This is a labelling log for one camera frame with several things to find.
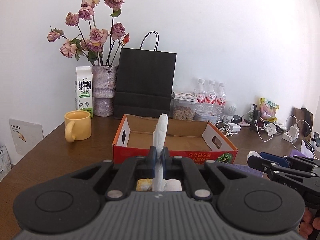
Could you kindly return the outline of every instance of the pink textured vase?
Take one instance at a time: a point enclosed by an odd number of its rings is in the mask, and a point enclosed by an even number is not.
[[[92,95],[113,98],[116,93],[117,66],[92,66]]]
[[[117,70],[117,66],[92,66],[93,114],[97,116],[113,115]]]

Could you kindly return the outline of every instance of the orange cardboard box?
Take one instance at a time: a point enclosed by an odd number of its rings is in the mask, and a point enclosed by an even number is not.
[[[125,114],[112,143],[114,163],[147,156],[153,143],[157,118]],[[170,156],[189,157],[195,163],[206,160],[233,163],[238,149],[209,122],[169,119],[164,146]]]

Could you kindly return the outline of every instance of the bottle label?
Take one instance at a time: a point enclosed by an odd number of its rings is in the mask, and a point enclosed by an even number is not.
[[[198,98],[198,103],[204,103],[205,94],[196,93],[196,97]]]
[[[205,102],[209,104],[215,104],[217,100],[217,95],[207,95],[205,98]]]
[[[226,98],[225,97],[218,97],[217,98],[217,105],[223,106],[225,102],[226,102]]]

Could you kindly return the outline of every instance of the black paper bag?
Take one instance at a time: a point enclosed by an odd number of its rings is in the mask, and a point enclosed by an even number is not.
[[[141,49],[151,33],[157,36],[155,49]],[[123,114],[159,117],[160,112],[169,113],[177,54],[157,51],[157,32],[145,38],[140,49],[121,49],[114,98],[116,118]]]

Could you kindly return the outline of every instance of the snack bag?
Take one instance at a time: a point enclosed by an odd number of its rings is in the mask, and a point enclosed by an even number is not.
[[[276,121],[276,111],[279,109],[279,105],[271,102],[266,98],[260,98],[260,114],[261,118],[266,121]]]
[[[76,110],[84,110],[93,117],[91,67],[76,67]]]

